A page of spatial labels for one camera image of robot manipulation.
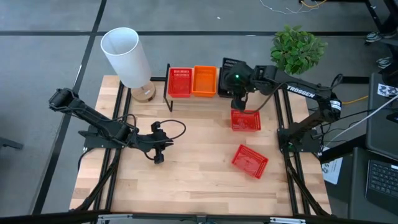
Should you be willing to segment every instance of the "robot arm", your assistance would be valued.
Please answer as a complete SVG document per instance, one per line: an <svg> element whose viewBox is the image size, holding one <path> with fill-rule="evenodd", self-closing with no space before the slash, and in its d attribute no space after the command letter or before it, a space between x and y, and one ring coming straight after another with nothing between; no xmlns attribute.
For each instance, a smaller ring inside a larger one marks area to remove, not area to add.
<svg viewBox="0 0 398 224"><path fill-rule="evenodd" d="M293 123L288 129L280 130L280 141L293 144L297 150L303 149L303 142L312 138L308 134L322 122L334 122L340 118L341 101L332 92L332 87L315 85L304 80L289 76L275 66L256 66L254 69L239 62L223 74L226 89L233 94L231 107L245 110L248 93L260 91L263 95L272 96L278 89L311 98L318 102L318 109L299 123Z"/></svg>
<svg viewBox="0 0 398 224"><path fill-rule="evenodd" d="M162 151L173 144L173 140L168 138L166 132L160 129L160 122L157 121L151 125L152 134L138 134L139 129L135 127L135 124L132 126L117 119L107 118L87 106L85 102L79 99L77 94L68 88L58 89L49 100L49 104L51 110L73 114L91 124L92 127L89 129L96 129L95 132L79 132L85 138L94 135L100 141L111 142L115 148L132 147L144 153L155 149L156 156L153 158L155 164L164 161Z"/></svg>

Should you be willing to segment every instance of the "chair leg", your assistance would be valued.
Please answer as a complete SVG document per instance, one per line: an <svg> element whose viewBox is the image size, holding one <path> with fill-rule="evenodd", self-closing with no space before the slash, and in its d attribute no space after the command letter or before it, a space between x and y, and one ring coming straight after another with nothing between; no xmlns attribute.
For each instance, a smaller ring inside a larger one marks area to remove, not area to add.
<svg viewBox="0 0 398 224"><path fill-rule="evenodd" d="M24 147L23 144L19 144L18 142L14 142L5 138L0 138L0 148L4 147L13 147L14 149L22 149Z"/></svg>

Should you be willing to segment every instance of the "white lampshade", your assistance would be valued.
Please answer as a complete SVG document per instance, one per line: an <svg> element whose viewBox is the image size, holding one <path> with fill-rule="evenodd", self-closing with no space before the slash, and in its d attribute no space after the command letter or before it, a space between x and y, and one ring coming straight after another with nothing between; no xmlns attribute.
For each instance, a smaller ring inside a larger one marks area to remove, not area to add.
<svg viewBox="0 0 398 224"><path fill-rule="evenodd" d="M102 38L101 48L123 85L140 88L149 82L152 74L136 31L113 29Z"/></svg>

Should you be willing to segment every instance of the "sneaker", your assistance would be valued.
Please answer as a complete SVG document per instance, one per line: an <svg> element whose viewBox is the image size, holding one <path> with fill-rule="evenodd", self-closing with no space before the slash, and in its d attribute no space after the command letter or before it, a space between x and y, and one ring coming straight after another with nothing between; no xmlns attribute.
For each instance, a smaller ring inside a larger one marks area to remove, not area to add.
<svg viewBox="0 0 398 224"><path fill-rule="evenodd" d="M395 36L396 34L397 34L396 30L394 32L391 32L388 34L381 34L380 32L371 32L370 34L366 35L365 41L373 43L373 42L379 41L383 38L386 38L386 39L391 38L391 37Z"/></svg>
<svg viewBox="0 0 398 224"><path fill-rule="evenodd" d="M379 68L385 69L392 63L392 57L380 58L376 63Z"/></svg>

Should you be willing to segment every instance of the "black cube object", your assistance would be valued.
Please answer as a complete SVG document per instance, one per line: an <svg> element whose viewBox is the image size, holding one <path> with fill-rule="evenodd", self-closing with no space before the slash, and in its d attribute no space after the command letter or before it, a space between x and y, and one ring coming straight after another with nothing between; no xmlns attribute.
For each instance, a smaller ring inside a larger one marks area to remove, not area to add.
<svg viewBox="0 0 398 224"><path fill-rule="evenodd" d="M218 74L218 90L217 90L217 94L220 97L232 98L232 93L228 93L228 91L226 90L226 88L224 86L224 76L238 62L243 62L243 61L236 60L236 59L231 59L231 58L223 58L223 66L220 68L220 72Z"/></svg>

